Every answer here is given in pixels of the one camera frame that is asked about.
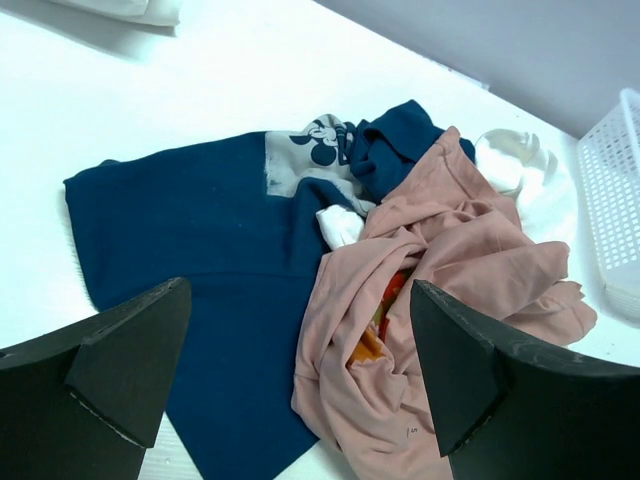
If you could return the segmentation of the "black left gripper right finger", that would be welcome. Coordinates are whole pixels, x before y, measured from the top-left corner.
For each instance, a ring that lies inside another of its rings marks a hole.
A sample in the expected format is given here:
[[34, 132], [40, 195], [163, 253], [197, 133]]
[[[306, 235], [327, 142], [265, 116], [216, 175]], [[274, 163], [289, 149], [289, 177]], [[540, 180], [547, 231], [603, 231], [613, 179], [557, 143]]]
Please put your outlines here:
[[550, 344], [416, 281], [411, 322], [456, 479], [635, 479], [639, 371]]

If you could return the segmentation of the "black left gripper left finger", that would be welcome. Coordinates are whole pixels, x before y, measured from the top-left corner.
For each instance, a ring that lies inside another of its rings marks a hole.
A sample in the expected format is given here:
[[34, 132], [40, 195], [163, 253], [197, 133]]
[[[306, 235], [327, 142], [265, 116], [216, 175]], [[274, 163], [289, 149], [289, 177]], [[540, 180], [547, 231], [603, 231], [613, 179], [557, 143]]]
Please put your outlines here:
[[171, 279], [1, 352], [4, 479], [135, 479], [155, 445], [191, 314]]

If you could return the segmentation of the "blue Mickey print t-shirt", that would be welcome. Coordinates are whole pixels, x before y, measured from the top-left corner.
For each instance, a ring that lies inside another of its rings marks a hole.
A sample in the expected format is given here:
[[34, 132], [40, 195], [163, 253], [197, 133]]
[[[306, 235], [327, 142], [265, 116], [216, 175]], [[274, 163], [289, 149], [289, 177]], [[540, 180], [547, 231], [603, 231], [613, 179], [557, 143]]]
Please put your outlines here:
[[441, 136], [415, 101], [107, 160], [65, 181], [88, 294], [114, 307], [173, 277], [192, 314], [168, 417], [206, 479], [272, 479], [316, 442], [290, 406], [301, 321], [327, 252], [317, 213], [366, 214]]

